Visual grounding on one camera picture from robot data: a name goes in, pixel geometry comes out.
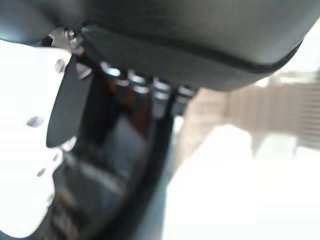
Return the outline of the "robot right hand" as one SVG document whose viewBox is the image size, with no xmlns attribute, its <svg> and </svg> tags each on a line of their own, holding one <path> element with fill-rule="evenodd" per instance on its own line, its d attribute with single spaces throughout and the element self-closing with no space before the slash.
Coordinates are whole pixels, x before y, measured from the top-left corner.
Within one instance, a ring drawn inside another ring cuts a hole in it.
<svg viewBox="0 0 320 240">
<path fill-rule="evenodd" d="M 3 0 L 0 237 L 130 238 L 201 87 L 287 64 L 317 0 Z"/>
</svg>

